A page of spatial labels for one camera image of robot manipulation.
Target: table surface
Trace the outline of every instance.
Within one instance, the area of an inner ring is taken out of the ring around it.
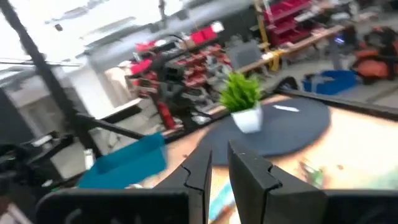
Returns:
[[[263,103],[286,99],[285,96],[268,98]],[[331,123],[312,145],[288,156],[270,158],[275,165],[303,179],[299,161],[308,159],[325,172],[325,188],[352,189],[395,169],[398,123],[365,114],[330,107]],[[163,172],[143,181],[151,187],[165,179],[196,148],[200,139],[213,126],[205,128],[168,145],[168,167]],[[218,195],[229,179],[228,168],[213,167],[210,201]],[[217,223],[228,223],[229,212]]]

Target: blue bin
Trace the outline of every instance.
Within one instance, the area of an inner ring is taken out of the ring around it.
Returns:
[[[315,86],[316,93],[324,95],[335,95],[343,90],[347,90],[355,86],[356,75],[352,70],[329,70],[319,74],[323,78],[331,78],[332,80],[322,81],[322,78],[315,78],[317,85]],[[313,92],[312,81],[302,80],[305,91]]]
[[[96,160],[81,177],[78,187],[124,189],[166,168],[165,143],[160,133],[145,136],[116,152]]]

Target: black pole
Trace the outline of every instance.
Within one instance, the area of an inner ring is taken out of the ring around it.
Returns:
[[[106,121],[102,121],[102,120],[97,120],[91,116],[87,116],[82,113],[78,113],[77,116],[79,117],[81,122],[85,122],[86,125],[91,128],[97,128],[97,127],[103,128],[105,130],[112,131],[114,133],[121,134],[121,135],[130,137],[133,139],[137,139],[137,140],[145,137],[145,135],[143,135],[143,134],[137,133],[135,131],[130,131],[126,128],[117,127],[114,124],[110,124],[110,123],[108,123]]]
[[[159,12],[161,16],[162,28],[167,29],[167,16],[165,13],[166,2],[164,0],[159,0]]]
[[[86,149],[92,149],[94,155],[96,157],[100,157],[101,151],[98,149],[94,139],[89,134],[88,128],[79,121],[76,116],[77,111],[73,107],[73,103],[68,99],[68,96],[64,92],[61,84],[51,71],[50,67],[45,63],[43,55],[39,52],[34,41],[27,33],[26,28],[22,25],[13,6],[8,0],[0,0],[0,8],[10,26],[17,32],[25,51],[32,57],[37,73],[42,77],[44,83],[54,97],[56,104],[58,104],[65,118],[71,124],[72,129],[82,145]]]

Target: black metal frame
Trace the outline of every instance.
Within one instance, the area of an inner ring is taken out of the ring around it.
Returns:
[[[102,120],[97,120],[85,114],[79,113],[73,107],[72,102],[68,99],[62,86],[60,85],[59,81],[51,71],[50,67],[46,64],[42,54],[39,52],[37,46],[34,44],[34,41],[30,38],[25,27],[21,24],[16,12],[13,10],[9,1],[8,0],[0,1],[0,8],[5,18],[7,19],[8,23],[10,23],[11,27],[14,30],[16,30],[16,32],[18,33],[21,39],[21,43],[24,46],[26,52],[32,57],[32,61],[37,68],[38,74],[43,78],[43,81],[50,90],[59,108],[64,113],[67,121],[70,122],[71,127],[75,132],[75,135],[79,138],[82,145],[84,145],[86,149],[92,149],[96,157],[101,156],[100,150],[95,144],[92,136],[90,136],[89,134],[89,130],[95,127],[101,127],[103,129],[107,129],[115,133],[122,134],[134,139],[140,139],[144,137],[143,134],[128,129],[120,128],[112,124],[124,118],[127,118],[129,116],[129,113],[132,114],[137,113],[137,111],[133,113],[130,110],[132,108],[136,108],[135,105],[126,108],[125,110],[119,111],[115,114],[112,114],[111,116]],[[371,116],[377,116],[381,118],[391,119],[393,121],[398,121],[397,108],[388,108],[385,106],[370,105],[366,103],[341,100],[337,98],[332,98],[330,96],[314,95],[311,93],[306,93],[298,90],[279,90],[277,88],[274,88],[274,90],[272,90],[271,92],[287,96],[300,96],[304,98],[309,98],[321,101],[328,106],[333,106],[337,108],[342,108],[344,110],[355,111],[358,113],[364,113],[364,114],[369,114]],[[229,115],[227,111],[220,111],[219,113],[212,115],[213,119],[205,124],[198,125],[194,129],[184,129],[181,131],[173,132],[172,134],[165,136],[165,142],[170,143],[172,141],[178,140],[196,131],[197,129],[200,129],[219,119],[224,118],[227,115]]]

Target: round black mat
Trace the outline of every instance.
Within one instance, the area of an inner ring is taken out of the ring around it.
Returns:
[[[242,133],[232,117],[217,124],[201,139],[202,144],[213,146],[213,165],[228,164],[228,141],[239,141],[247,149],[262,156],[281,156],[303,149],[326,130],[330,122],[329,109],[323,103],[304,98],[269,103],[262,106],[261,131]]]

